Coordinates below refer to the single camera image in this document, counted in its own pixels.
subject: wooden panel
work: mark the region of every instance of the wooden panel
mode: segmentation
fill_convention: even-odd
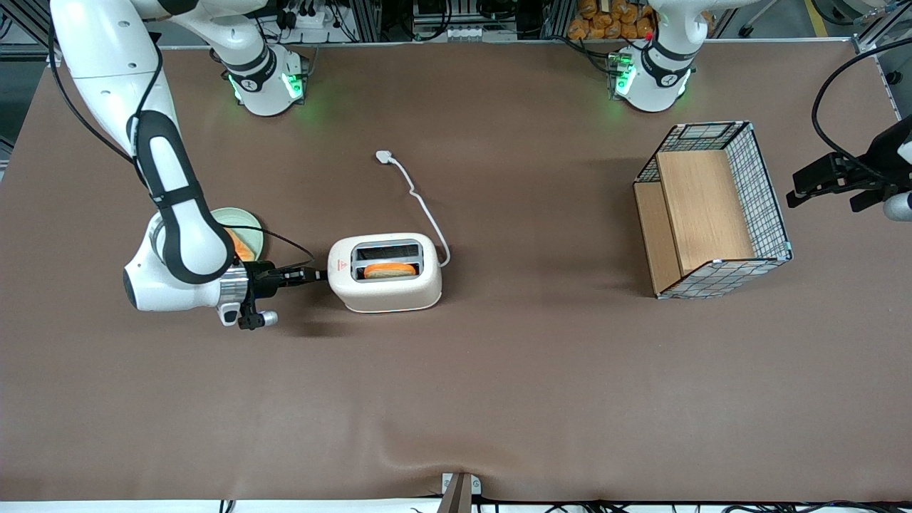
[[[659,182],[634,183],[633,191],[637,197],[639,224],[643,228],[643,241],[646,243],[652,289],[658,294],[681,279],[665,195]]]
[[[657,160],[681,275],[717,258],[753,258],[725,152],[661,152]]]

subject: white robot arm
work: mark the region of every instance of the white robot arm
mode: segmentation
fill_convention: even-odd
[[[240,16],[265,0],[52,0],[51,15],[67,67],[101,127],[132,156],[159,212],[136,256],[124,267],[134,307],[174,311],[215,307],[226,326],[274,323],[273,312],[249,310],[254,283],[272,269],[237,260],[231,238],[210,214],[184,150],[161,53],[143,20],[163,19],[190,29],[228,68],[235,95],[253,114],[271,116],[303,97],[301,58],[267,46],[254,22]],[[296,285],[271,276],[274,288]]]
[[[637,109],[665,110],[684,93],[690,63],[706,40],[703,11],[731,9],[757,0],[649,0],[658,15],[656,31],[645,44],[621,50],[630,56],[615,93]]]

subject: black cable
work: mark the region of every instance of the black cable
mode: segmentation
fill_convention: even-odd
[[[266,35],[265,29],[263,28],[263,23],[260,21],[260,18],[254,18],[256,20],[256,26],[260,29],[260,36],[263,37],[263,41],[269,41],[270,39],[274,40],[276,43],[279,42],[279,36],[273,32],[269,31],[269,35]]]
[[[639,50],[639,51],[643,51],[643,50],[646,49],[646,47],[638,47],[637,45],[634,45],[634,44],[633,44],[633,41],[631,41],[630,39],[627,39],[626,37],[621,36],[621,39],[624,39],[625,41],[627,41],[627,44],[628,44],[628,45],[630,45],[630,46],[636,48],[636,49]]]
[[[440,26],[437,27],[437,30],[435,30],[432,35],[423,37],[412,32],[411,29],[409,29],[409,27],[406,25],[406,19],[409,17],[414,19],[414,15],[408,12],[403,14],[402,7],[404,5],[408,5],[409,1],[401,0],[399,2],[399,27],[402,29],[402,32],[405,32],[405,35],[408,36],[412,41],[428,41],[435,37],[441,36],[444,32],[447,31],[447,28],[450,27],[450,22],[453,19],[453,9],[452,5],[450,5],[450,0],[440,0],[440,2],[443,4],[440,11]]]
[[[303,251],[305,253],[305,255],[310,257],[310,261],[305,262],[303,265],[307,265],[307,264],[310,264],[310,263],[316,261],[316,256],[314,256],[314,254],[311,253],[306,247],[301,246],[300,244],[298,244],[297,242],[295,242],[291,239],[280,236],[277,233],[270,232],[269,230],[267,230],[265,228],[261,228],[259,226],[244,226],[244,225],[222,225],[222,227],[223,228],[232,228],[234,230],[255,230],[257,232],[263,232],[264,234],[267,234],[268,236],[275,237],[275,238],[277,238],[283,242],[286,242],[286,243],[300,249],[301,251]]]
[[[347,37],[348,40],[351,41],[352,43],[357,43],[358,38],[355,37],[355,35],[354,35],[354,33],[352,33],[351,29],[348,28],[348,24],[346,23],[345,18],[342,16],[342,9],[339,8],[336,1],[332,0],[330,2],[326,2],[326,4],[329,5],[329,10],[332,11],[333,16],[335,16],[336,19],[338,20],[339,28],[342,29],[342,34],[344,34],[345,37]]]
[[[817,132],[817,135],[820,136],[820,138],[826,143],[826,145],[829,146],[830,148],[832,148],[835,152],[842,154],[849,162],[860,167],[861,169],[870,173],[872,176],[874,176],[878,180],[885,182],[885,183],[891,183],[891,182],[881,172],[876,171],[875,169],[873,169],[873,168],[869,167],[868,165],[864,164],[863,162],[859,161],[858,158],[855,157],[852,153],[849,153],[848,151],[843,149],[841,146],[836,144],[832,139],[830,139],[829,136],[826,135],[826,133],[824,132],[824,129],[821,128],[821,126],[820,126],[820,121],[817,119],[817,111],[820,109],[820,102],[824,98],[824,93],[830,87],[830,84],[832,84],[833,81],[836,80],[836,77],[838,77],[843,71],[846,71],[849,67],[854,65],[856,62],[859,62],[861,60],[864,60],[866,58],[869,58],[869,57],[879,54],[881,52],[886,52],[888,50],[892,50],[893,48],[896,48],[896,47],[902,47],[904,45],[908,45],[910,43],[912,43],[912,37],[907,38],[907,39],[900,39],[899,41],[894,41],[887,45],[883,45],[882,47],[878,47],[878,48],[874,48],[873,50],[868,50],[866,52],[862,52],[862,53],[856,55],[855,57],[850,58],[845,64],[843,64],[842,66],[837,68],[836,71],[833,72],[833,74],[831,74],[829,77],[827,77],[823,86],[821,86],[820,90],[817,91],[817,97],[814,99],[814,106],[811,107],[811,123],[814,126],[814,131]]]
[[[824,10],[821,9],[820,6],[817,4],[817,0],[811,0],[811,5],[814,7],[814,11],[817,11],[817,14],[820,15],[820,17],[823,18],[824,21],[826,21],[826,22],[832,23],[833,25],[839,25],[839,26],[852,26],[855,24],[855,21],[853,21],[853,20],[836,19],[836,18],[824,13]]]
[[[86,130],[90,131],[92,135],[98,138],[99,141],[104,142],[105,146],[108,146],[123,160],[133,163],[132,157],[127,155],[122,149],[118,148],[113,142],[109,141],[108,138],[101,135],[100,132],[95,130],[95,127],[88,124],[86,118],[84,118],[82,114],[76,109],[76,106],[73,105],[73,100],[69,98],[67,90],[64,89],[63,82],[60,80],[60,74],[57,71],[57,58],[54,55],[54,36],[54,20],[51,20],[50,26],[47,28],[47,62],[50,64],[51,75],[54,76],[54,82],[57,83],[57,89],[60,91],[60,95],[63,96],[63,101],[67,104],[67,107],[69,107],[69,111],[72,112],[74,116],[76,116],[76,119],[79,120],[79,122],[86,128]]]
[[[584,55],[586,55],[586,58],[589,59],[589,64],[591,64],[595,69],[598,69],[602,73],[605,73],[606,75],[611,74],[611,72],[608,71],[607,68],[603,67],[602,65],[598,64],[598,62],[596,62],[596,59],[592,56],[592,53],[589,52],[589,50],[586,50],[586,45],[583,44],[582,39],[579,40],[579,46],[583,49],[583,53],[584,53]]]
[[[127,118],[127,127],[132,131],[131,142],[133,148],[137,147],[137,138],[140,135],[140,114],[142,113],[142,108],[146,105],[146,100],[149,99],[149,95],[152,93],[152,89],[155,87],[155,82],[158,81],[159,75],[161,74],[161,67],[164,66],[164,58],[161,56],[161,48],[158,45],[153,44],[155,47],[155,55],[158,57],[158,63],[155,65],[155,72],[152,73],[152,78],[149,80],[149,85],[146,86],[146,90],[142,93],[142,98],[140,98],[140,103],[136,106],[136,112],[133,112],[129,118]],[[149,186],[146,184],[146,177],[142,174],[142,169],[140,168],[140,157],[139,155],[133,155],[130,159],[133,162],[133,169],[136,170],[136,176],[140,178],[142,186],[147,189]]]
[[[545,39],[554,39],[557,41],[562,41],[565,45],[569,46],[570,48],[572,48],[573,50],[575,50],[581,54],[588,54],[588,55],[591,55],[592,57],[598,57],[598,58],[608,58],[607,53],[601,53],[601,52],[596,52],[593,50],[588,50],[582,46],[582,42],[580,42],[580,44],[577,45],[570,39],[567,39],[566,37],[563,37],[563,36],[548,36]]]

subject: brown table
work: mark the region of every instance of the brown table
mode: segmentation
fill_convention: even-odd
[[[784,212],[792,263],[658,301],[631,190],[672,124],[748,119],[784,202],[852,55],[710,44],[646,114],[563,45],[331,48],[304,107],[256,119],[205,52],[166,52],[211,207],[319,257],[432,235],[385,148],[452,243],[433,309],[356,315],[319,284],[253,333],[131,308],[153,208],[45,75],[0,184],[0,498],[405,497],[464,470],[512,500],[911,499],[909,226],[817,199]],[[895,120],[873,62],[822,113],[855,152]]]

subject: electrical cable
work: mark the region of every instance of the electrical cable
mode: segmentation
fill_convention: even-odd
[[[402,32],[405,32],[405,35],[408,36],[412,41],[429,41],[435,37],[441,36],[444,32],[447,31],[447,28],[450,27],[450,22],[453,19],[453,9],[452,5],[450,5],[450,0],[440,0],[440,2],[442,3],[442,9],[440,10],[440,26],[437,27],[437,30],[435,30],[432,35],[424,37],[415,34],[406,25],[406,18],[411,17],[414,19],[414,15],[409,13],[403,14],[402,7],[404,5],[408,5],[409,1],[401,0],[399,2],[399,27],[402,29]]]
[[[855,24],[854,20],[851,19],[836,19],[832,16],[829,16],[824,12],[823,9],[817,4],[817,0],[811,0],[811,5],[814,7],[814,11],[817,11],[817,14],[824,19],[825,22],[832,23],[833,25],[838,26],[852,26]]]
[[[586,45],[583,44],[582,39],[579,40],[579,46],[584,50],[583,53],[584,53],[584,55],[586,55],[586,58],[589,60],[589,64],[591,64],[595,69],[598,69],[602,73],[605,73],[606,75],[611,75],[611,71],[608,71],[607,68],[598,64],[598,62],[596,62],[596,59],[592,56],[592,54],[589,52],[589,50],[586,50]]]
[[[307,65],[307,77],[310,78],[311,75],[316,71],[316,58],[320,57],[320,46],[316,45],[314,50],[314,56],[310,59],[310,63]]]
[[[132,130],[130,136],[130,143],[133,146],[133,157],[130,159],[133,162],[133,168],[136,170],[136,175],[140,178],[142,185],[149,188],[149,185],[146,183],[146,177],[142,174],[142,169],[140,168],[140,157],[137,154],[136,147],[138,145],[137,138],[140,136],[140,114],[142,113],[142,108],[146,105],[146,100],[149,99],[149,95],[152,93],[152,89],[155,87],[155,82],[158,81],[159,75],[161,74],[161,67],[164,65],[164,58],[161,56],[161,48],[158,45],[152,44],[155,47],[155,55],[158,57],[158,63],[155,65],[155,71],[152,73],[152,78],[149,80],[149,85],[146,86],[146,90],[142,93],[140,98],[140,103],[136,106],[136,112],[133,112],[129,118],[127,118],[127,127]]]
[[[443,238],[443,233],[440,231],[440,227],[437,226],[437,221],[434,220],[434,216],[430,214],[428,206],[424,204],[424,198],[421,197],[421,194],[415,192],[415,183],[411,181],[409,172],[402,167],[402,164],[399,163],[395,158],[389,157],[389,162],[399,168],[402,171],[402,176],[405,177],[405,181],[409,183],[409,194],[415,196],[418,199],[418,203],[421,204],[421,209],[424,210],[424,214],[428,217],[428,221],[434,227],[434,231],[437,232],[437,237],[440,238],[440,242],[443,244],[443,250],[446,252],[447,257],[440,262],[441,267],[446,267],[450,263],[450,245],[447,244],[447,239]]]
[[[566,37],[563,37],[563,36],[548,36],[545,39],[555,39],[557,41],[562,41],[565,45],[569,46],[570,48],[572,48],[573,50],[575,50],[581,54],[588,54],[588,55],[591,55],[592,57],[598,57],[598,58],[608,58],[607,53],[588,50],[585,47],[583,47],[582,45],[577,45],[570,39],[567,39]]]
[[[627,42],[628,45],[630,45],[630,46],[636,48],[636,49],[639,50],[639,51],[643,51],[643,50],[646,49],[646,47],[638,47],[637,45],[634,45],[634,44],[633,44],[633,41],[631,41],[630,39],[627,39],[626,37],[621,36],[621,39],[624,39],[624,40]]]
[[[310,258],[310,260],[308,262],[305,262],[303,265],[307,265],[307,264],[310,264],[310,263],[313,263],[316,261],[316,256],[314,256],[314,254],[311,253],[310,250],[308,250],[306,247],[301,246],[300,244],[298,244],[297,242],[295,242],[289,238],[280,236],[279,234],[277,234],[275,232],[270,232],[269,230],[267,230],[265,228],[261,228],[259,226],[245,226],[245,225],[222,225],[222,228],[231,228],[232,230],[255,230],[257,232],[263,232],[264,234],[267,234],[268,236],[275,237],[275,238],[281,240],[282,242],[290,244],[291,246],[294,246],[294,247],[300,249],[301,251],[303,251],[304,254]]]
[[[428,206],[424,204],[424,198],[421,197],[421,194],[415,192],[415,183],[411,181],[409,172],[405,170],[405,167],[402,166],[399,161],[393,157],[391,152],[380,151],[377,152],[377,160],[382,164],[393,164],[402,171],[402,176],[405,177],[405,181],[409,184],[409,194],[414,196],[418,203],[421,205],[421,209],[424,210],[424,214],[428,217],[428,221],[434,227],[434,231],[437,232],[437,237],[440,238],[440,243],[443,244],[443,250],[446,251],[447,257],[440,263],[441,267],[446,267],[450,263],[450,245],[447,244],[447,239],[443,238],[443,233],[440,231],[440,227],[437,226],[437,221],[434,220],[434,216],[430,214]]]
[[[855,63],[862,61],[866,58],[869,58],[873,55],[876,55],[876,54],[879,54],[882,52],[886,52],[886,51],[891,50],[896,47],[902,47],[902,46],[908,45],[910,43],[912,43],[912,37],[907,38],[907,39],[900,39],[899,41],[894,41],[887,45],[883,45],[882,47],[878,47],[878,48],[874,48],[872,50],[868,50],[866,52],[862,52],[862,53],[856,55],[855,57],[850,58],[842,66],[837,68],[836,71],[834,71],[829,77],[827,77],[824,84],[820,87],[820,90],[817,91],[817,97],[814,99],[814,105],[811,107],[811,123],[814,126],[814,131],[817,132],[817,135],[826,143],[826,145],[829,146],[830,148],[832,148],[835,152],[838,152],[841,155],[843,155],[849,162],[860,167],[861,169],[870,173],[872,176],[874,176],[875,178],[877,178],[878,180],[880,180],[884,183],[892,183],[892,182],[889,179],[887,179],[886,176],[884,176],[881,172],[874,170],[873,168],[869,167],[868,165],[866,165],[863,162],[861,162],[860,160],[858,160],[858,158],[855,157],[852,153],[849,153],[847,150],[845,150],[844,148],[842,148],[841,146],[836,144],[832,139],[830,139],[830,137],[828,135],[826,135],[826,133],[824,132],[824,129],[821,128],[821,126],[820,126],[820,121],[817,119],[817,111],[820,109],[820,102],[824,98],[824,94],[825,94],[826,90],[829,89],[830,84],[832,84],[833,81],[836,80],[836,78],[839,77],[839,75],[843,71],[846,71],[849,67],[851,67]],[[810,513],[810,511],[803,511],[803,512],[799,512],[799,513]]]
[[[269,36],[266,35],[265,29],[263,28],[263,23],[260,21],[260,18],[254,18],[256,20],[256,26],[260,29],[260,36],[263,37],[263,41],[269,41],[270,39],[274,40],[276,43],[279,42],[279,37],[272,30],[269,31]]]
[[[336,3],[336,0],[331,0],[329,2],[326,2],[326,4],[329,6],[329,10],[332,11],[333,16],[335,16],[336,20],[338,20],[339,28],[342,29],[342,34],[344,34],[345,37],[347,37],[348,40],[351,41],[352,43],[357,43],[358,38],[355,37],[355,35],[351,31],[351,29],[348,28],[348,23],[346,23],[345,18],[342,16],[342,9],[339,8],[338,4]]]
[[[120,156],[123,160],[133,163],[133,159],[127,155],[121,148],[118,148],[113,142],[109,141],[108,138],[101,135],[101,133],[95,130],[95,127],[88,124],[86,118],[77,110],[76,106],[73,105],[73,100],[69,98],[67,90],[63,87],[63,82],[60,80],[60,74],[57,71],[57,56],[54,55],[54,38],[56,31],[54,30],[54,20],[50,21],[50,25],[47,28],[47,62],[51,67],[51,75],[54,76],[54,82],[57,84],[57,89],[60,91],[60,95],[63,97],[63,101],[67,104],[70,112],[76,116],[76,119],[79,120],[79,123],[86,128],[89,132],[92,133],[99,141],[103,142],[105,146],[108,146],[113,152]]]

